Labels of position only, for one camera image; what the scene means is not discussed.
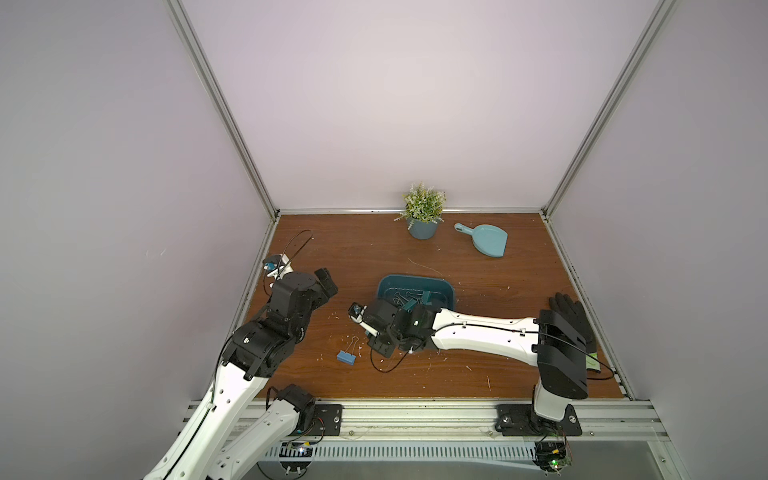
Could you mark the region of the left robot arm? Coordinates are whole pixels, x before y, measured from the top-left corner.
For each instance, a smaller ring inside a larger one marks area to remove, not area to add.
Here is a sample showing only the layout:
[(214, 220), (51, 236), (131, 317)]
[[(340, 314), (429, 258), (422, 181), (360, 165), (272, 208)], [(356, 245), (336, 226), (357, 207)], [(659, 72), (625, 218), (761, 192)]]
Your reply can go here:
[(312, 313), (338, 292), (330, 272), (279, 275), (254, 320), (236, 329), (223, 347), (211, 386), (150, 479), (241, 479), (279, 441), (315, 426), (315, 398), (291, 384), (237, 438), (243, 411), (308, 331)]

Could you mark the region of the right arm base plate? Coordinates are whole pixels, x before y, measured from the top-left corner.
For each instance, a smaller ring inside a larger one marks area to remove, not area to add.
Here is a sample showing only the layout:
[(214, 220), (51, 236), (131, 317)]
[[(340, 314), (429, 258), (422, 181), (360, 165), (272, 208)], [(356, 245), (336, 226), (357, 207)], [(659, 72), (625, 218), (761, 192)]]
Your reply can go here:
[(531, 404), (500, 404), (496, 406), (494, 428), (505, 437), (562, 436), (583, 434), (575, 408), (568, 404), (560, 421), (537, 416)]

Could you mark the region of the blue binder clip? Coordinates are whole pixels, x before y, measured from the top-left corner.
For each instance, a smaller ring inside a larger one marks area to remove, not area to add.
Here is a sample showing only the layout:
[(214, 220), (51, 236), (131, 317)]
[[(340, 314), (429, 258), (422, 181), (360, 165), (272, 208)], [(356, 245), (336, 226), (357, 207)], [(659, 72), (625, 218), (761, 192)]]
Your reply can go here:
[(356, 349), (358, 342), (359, 338), (357, 336), (352, 336), (348, 345), (339, 350), (336, 359), (346, 365), (354, 365), (357, 359)]

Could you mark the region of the teal plastic storage box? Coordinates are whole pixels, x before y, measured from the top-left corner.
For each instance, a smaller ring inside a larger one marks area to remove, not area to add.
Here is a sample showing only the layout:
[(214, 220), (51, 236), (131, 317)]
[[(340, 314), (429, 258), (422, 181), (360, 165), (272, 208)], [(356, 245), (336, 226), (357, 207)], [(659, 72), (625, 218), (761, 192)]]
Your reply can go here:
[(450, 310), (456, 308), (453, 286), (446, 280), (432, 277), (387, 275), (378, 284), (376, 298), (398, 307), (416, 301)]

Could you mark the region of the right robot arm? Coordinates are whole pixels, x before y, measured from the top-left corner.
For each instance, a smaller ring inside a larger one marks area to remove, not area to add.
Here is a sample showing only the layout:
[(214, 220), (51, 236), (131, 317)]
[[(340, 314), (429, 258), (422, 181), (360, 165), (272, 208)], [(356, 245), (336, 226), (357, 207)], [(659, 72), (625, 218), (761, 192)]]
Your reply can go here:
[(587, 360), (597, 340), (582, 302), (556, 293), (536, 317), (502, 319), (416, 304), (411, 309), (386, 300), (354, 303), (349, 318), (366, 331), (370, 349), (389, 358), (396, 349), (467, 350), (517, 360), (538, 369), (532, 415), (565, 422), (573, 400), (588, 397)]

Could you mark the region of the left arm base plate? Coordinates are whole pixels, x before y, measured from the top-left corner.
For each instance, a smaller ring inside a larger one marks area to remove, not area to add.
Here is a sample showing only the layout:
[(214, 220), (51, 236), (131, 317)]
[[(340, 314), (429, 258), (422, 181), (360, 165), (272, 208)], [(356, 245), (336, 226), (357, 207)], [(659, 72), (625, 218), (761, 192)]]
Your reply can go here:
[(344, 406), (319, 403), (302, 412), (289, 437), (337, 437), (341, 434)]

